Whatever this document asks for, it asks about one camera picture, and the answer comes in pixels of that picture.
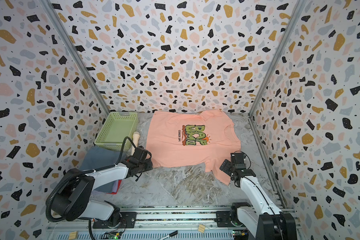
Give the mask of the pink graphic t-shirt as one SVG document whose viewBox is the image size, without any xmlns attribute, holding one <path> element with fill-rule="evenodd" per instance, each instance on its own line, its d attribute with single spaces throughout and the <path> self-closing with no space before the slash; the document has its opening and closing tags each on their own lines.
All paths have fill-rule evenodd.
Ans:
<svg viewBox="0 0 360 240">
<path fill-rule="evenodd" d="M 225 185 L 230 177 L 220 170 L 224 160 L 241 150 L 234 123 L 221 110 L 200 114 L 155 112 L 148 131 L 147 150 L 154 168 L 177 168 L 205 164 Z"/>
</svg>

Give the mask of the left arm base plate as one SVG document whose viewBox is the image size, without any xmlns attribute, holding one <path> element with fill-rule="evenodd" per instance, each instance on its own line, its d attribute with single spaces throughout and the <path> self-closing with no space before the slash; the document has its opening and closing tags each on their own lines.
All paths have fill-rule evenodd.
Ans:
<svg viewBox="0 0 360 240">
<path fill-rule="evenodd" d="M 118 212 L 108 220 L 97 220 L 94 229 L 133 229 L 137 219 L 137 212 Z"/>
</svg>

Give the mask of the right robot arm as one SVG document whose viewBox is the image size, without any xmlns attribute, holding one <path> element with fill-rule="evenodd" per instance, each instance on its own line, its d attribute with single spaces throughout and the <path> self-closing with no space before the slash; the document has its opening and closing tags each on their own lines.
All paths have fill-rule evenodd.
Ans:
<svg viewBox="0 0 360 240">
<path fill-rule="evenodd" d="M 233 231 L 235 240 L 296 240 L 294 217 L 271 200 L 246 162 L 250 163 L 250 158 L 236 151 L 220 166 L 235 186 L 247 194 L 249 202 L 232 203 L 229 211 L 216 212 L 217 227 L 242 228 Z"/>
</svg>

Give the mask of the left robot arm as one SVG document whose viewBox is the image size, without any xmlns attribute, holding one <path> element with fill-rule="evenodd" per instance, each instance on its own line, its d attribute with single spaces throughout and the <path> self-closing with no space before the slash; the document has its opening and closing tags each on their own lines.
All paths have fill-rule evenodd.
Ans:
<svg viewBox="0 0 360 240">
<path fill-rule="evenodd" d="M 108 202 L 91 199 L 92 191 L 108 183 L 141 174 L 153 169 L 152 154 L 143 147 L 116 164 L 80 171 L 69 170 L 46 200 L 46 218 L 49 222 L 98 220 L 108 227 L 122 221 L 120 208 Z"/>
</svg>

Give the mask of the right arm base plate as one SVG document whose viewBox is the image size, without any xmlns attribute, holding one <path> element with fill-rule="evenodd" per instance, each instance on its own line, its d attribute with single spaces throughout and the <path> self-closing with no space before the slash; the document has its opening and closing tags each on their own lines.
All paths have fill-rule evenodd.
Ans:
<svg viewBox="0 0 360 240">
<path fill-rule="evenodd" d="M 219 228 L 245 228 L 246 225 L 239 221 L 235 211 L 217 211 L 215 222 Z"/>
</svg>

